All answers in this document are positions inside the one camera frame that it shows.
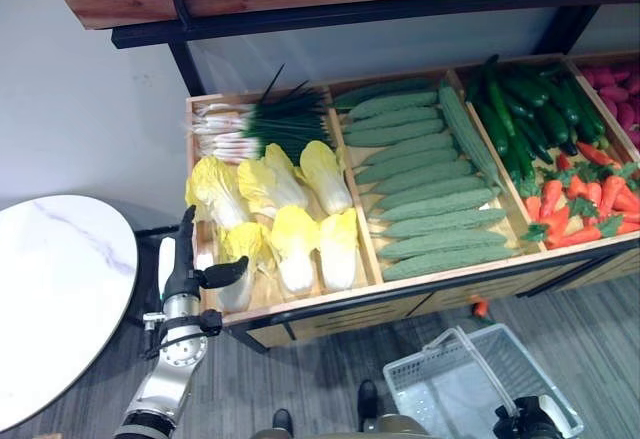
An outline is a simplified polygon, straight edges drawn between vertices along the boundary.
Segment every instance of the black shoe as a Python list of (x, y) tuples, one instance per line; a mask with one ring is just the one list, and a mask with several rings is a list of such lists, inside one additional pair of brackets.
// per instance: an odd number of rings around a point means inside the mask
[(358, 388), (358, 431), (364, 432), (364, 421), (378, 417), (378, 389), (369, 379)]
[(278, 409), (273, 415), (272, 426), (274, 429), (284, 429), (293, 437), (293, 420), (286, 409)]

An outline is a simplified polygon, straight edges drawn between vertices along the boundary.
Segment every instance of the gray wall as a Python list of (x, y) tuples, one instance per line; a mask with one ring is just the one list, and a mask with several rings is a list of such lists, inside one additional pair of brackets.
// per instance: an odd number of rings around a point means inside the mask
[[(527, 54), (551, 10), (461, 14), (201, 41), (210, 90), (282, 85)], [(58, 193), (87, 194), (134, 227), (183, 209), (184, 99), (166, 46), (116, 50), (85, 31), (63, 0), (0, 0), (0, 209)], [(637, 7), (598, 14), (580, 48), (637, 47)]]

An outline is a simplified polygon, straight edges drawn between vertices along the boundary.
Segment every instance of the white plastic basket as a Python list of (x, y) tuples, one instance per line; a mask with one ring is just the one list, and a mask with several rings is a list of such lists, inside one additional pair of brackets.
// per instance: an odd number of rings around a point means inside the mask
[[(455, 341), (448, 341), (451, 336)], [(553, 398), (574, 438), (584, 424), (525, 347), (503, 324), (465, 334), (448, 329), (422, 352), (384, 366), (385, 380), (400, 414), (413, 417), (443, 439), (493, 439), (494, 411), (513, 399), (546, 394)]]

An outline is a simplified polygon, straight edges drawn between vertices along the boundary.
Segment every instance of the round table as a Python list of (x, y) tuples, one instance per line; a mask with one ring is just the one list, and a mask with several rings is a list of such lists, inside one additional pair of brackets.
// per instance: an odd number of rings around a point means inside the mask
[(51, 196), (0, 211), (0, 431), (89, 367), (135, 284), (133, 232), (111, 206)]

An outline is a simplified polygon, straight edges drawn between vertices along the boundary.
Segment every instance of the orange carrot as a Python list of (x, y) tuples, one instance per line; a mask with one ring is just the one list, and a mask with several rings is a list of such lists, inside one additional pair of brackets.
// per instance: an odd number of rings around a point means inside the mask
[(540, 219), (540, 198), (538, 196), (529, 196), (524, 200), (524, 205), (531, 220), (538, 222), (538, 219)]
[(575, 244), (583, 244), (585, 242), (597, 241), (602, 237), (602, 232), (596, 226), (587, 226), (573, 234), (558, 238), (557, 236), (549, 237), (547, 246), (549, 249), (557, 249), (558, 247), (573, 246)]
[(566, 171), (568, 169), (571, 169), (571, 163), (569, 162), (569, 159), (564, 154), (564, 152), (561, 152), (556, 157), (556, 167), (559, 171)]
[(538, 222), (549, 226), (549, 236), (562, 236), (569, 224), (569, 206), (558, 209), (550, 216), (544, 217)]
[(640, 211), (627, 212), (627, 211), (613, 211), (613, 214), (622, 214), (622, 220), (624, 222), (637, 222), (640, 223)]
[(552, 179), (542, 188), (542, 205), (540, 206), (540, 217), (550, 216), (556, 207), (558, 199), (562, 195), (562, 182)]
[[(585, 199), (590, 200), (596, 206), (596, 209), (600, 207), (600, 201), (602, 199), (602, 187), (597, 182), (587, 183), (587, 195)], [(597, 217), (585, 217), (583, 223), (585, 226), (593, 226), (598, 222)]]
[(611, 213), (613, 205), (620, 190), (626, 184), (623, 177), (611, 175), (604, 180), (602, 185), (602, 202), (600, 202), (600, 217), (606, 217)]
[(620, 167), (620, 164), (611, 159), (606, 152), (580, 141), (576, 142), (576, 146), (580, 149), (582, 155), (589, 160), (589, 162), (593, 162), (599, 166), (608, 166), (609, 164), (612, 164), (614, 167)]
[(637, 224), (635, 222), (623, 222), (618, 228), (618, 231), (616, 232), (616, 234), (617, 235), (627, 234), (628, 232), (635, 232), (635, 231), (640, 231), (640, 224)]
[(636, 204), (634, 201), (630, 200), (625, 194), (618, 194), (618, 196), (613, 201), (613, 207), (617, 211), (624, 212), (639, 212), (640, 206)]
[(587, 185), (582, 182), (582, 179), (580, 179), (577, 174), (571, 176), (571, 182), (567, 189), (567, 197), (569, 199), (575, 199), (578, 196), (586, 197), (586, 195)]
[(620, 194), (626, 196), (630, 201), (633, 201), (637, 205), (637, 208), (640, 209), (640, 198), (631, 189), (629, 189), (629, 186), (627, 186), (626, 183), (622, 186)]

